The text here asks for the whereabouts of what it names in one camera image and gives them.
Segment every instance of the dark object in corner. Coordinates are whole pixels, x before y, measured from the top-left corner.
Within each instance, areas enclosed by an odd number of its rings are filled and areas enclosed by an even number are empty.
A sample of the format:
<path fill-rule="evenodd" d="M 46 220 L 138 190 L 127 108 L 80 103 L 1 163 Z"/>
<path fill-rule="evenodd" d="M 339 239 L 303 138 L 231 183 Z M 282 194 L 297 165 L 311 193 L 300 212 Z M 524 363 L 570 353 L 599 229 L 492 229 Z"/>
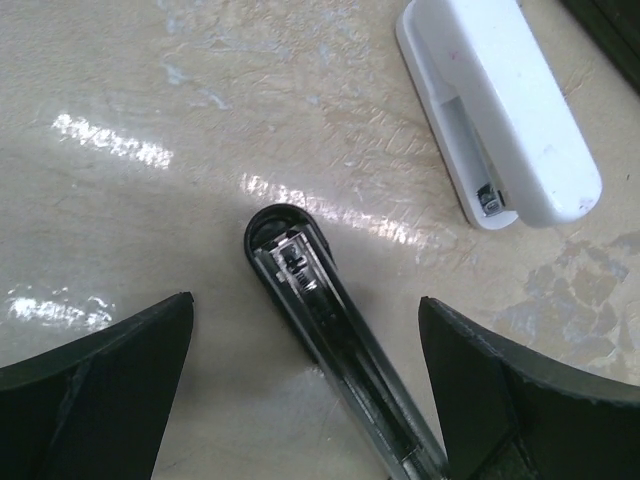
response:
<path fill-rule="evenodd" d="M 561 1 L 640 93 L 640 2 Z"/>
<path fill-rule="evenodd" d="M 452 478 L 640 478 L 640 388 L 551 360 L 438 300 L 420 334 Z"/>
<path fill-rule="evenodd" d="M 174 295 L 105 330 L 0 370 L 6 480 L 151 477 L 193 327 Z"/>

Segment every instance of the black object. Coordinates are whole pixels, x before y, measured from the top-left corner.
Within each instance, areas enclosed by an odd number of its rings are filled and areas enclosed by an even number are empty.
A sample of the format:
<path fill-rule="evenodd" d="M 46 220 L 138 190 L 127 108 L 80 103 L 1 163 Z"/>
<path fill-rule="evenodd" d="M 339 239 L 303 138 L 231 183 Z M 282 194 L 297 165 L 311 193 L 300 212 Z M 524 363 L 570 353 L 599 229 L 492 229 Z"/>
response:
<path fill-rule="evenodd" d="M 174 295 L 105 330 L 0 369 L 0 477 L 151 477 L 193 327 Z"/>
<path fill-rule="evenodd" d="M 490 332 L 438 300 L 420 333 L 452 478 L 640 479 L 640 388 Z"/>
<path fill-rule="evenodd" d="M 640 93 L 640 2 L 561 1 Z"/>
<path fill-rule="evenodd" d="M 292 205 L 267 207 L 247 227 L 245 252 L 393 480 L 445 479 L 444 453 L 342 286 L 313 219 Z"/>

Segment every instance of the white stapler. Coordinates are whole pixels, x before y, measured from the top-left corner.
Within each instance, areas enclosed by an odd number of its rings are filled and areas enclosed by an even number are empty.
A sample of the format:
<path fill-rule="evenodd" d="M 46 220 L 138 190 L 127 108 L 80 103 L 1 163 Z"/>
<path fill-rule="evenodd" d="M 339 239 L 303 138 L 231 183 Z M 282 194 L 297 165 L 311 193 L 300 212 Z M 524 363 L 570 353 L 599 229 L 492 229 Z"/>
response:
<path fill-rule="evenodd" d="M 514 0 L 413 0 L 397 35 L 469 221 L 568 223 L 602 180 Z"/>

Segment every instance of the glossy surface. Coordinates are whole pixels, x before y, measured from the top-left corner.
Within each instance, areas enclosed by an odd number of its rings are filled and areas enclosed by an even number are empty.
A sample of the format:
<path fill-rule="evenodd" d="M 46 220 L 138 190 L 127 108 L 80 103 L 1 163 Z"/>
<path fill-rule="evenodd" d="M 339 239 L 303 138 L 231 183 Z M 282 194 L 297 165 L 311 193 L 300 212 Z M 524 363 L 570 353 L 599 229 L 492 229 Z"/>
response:
<path fill-rule="evenodd" d="M 640 101 L 557 2 L 523 2 L 604 193 L 576 224 L 473 230 L 396 45 L 402 8 L 4 2 L 0 364 L 190 290 L 156 478 L 382 480 L 244 258 L 251 216 L 289 201 L 432 422 L 423 295 L 640 384 Z"/>

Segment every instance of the beige tabletop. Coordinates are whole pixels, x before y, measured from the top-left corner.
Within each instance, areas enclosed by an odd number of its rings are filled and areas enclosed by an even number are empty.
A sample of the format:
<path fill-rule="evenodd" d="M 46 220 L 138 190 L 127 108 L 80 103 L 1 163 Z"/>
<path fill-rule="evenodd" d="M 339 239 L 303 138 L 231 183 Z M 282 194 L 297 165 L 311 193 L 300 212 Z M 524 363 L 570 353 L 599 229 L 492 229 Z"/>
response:
<path fill-rule="evenodd" d="M 604 194 L 575 224 L 486 233 L 400 55 L 401 1 L 2 2 L 0 366 L 190 290 L 155 478 L 384 479 L 243 256 L 257 209 L 292 202 L 434 429 L 424 295 L 640 384 L 640 100 L 559 2 L 522 3 Z"/>

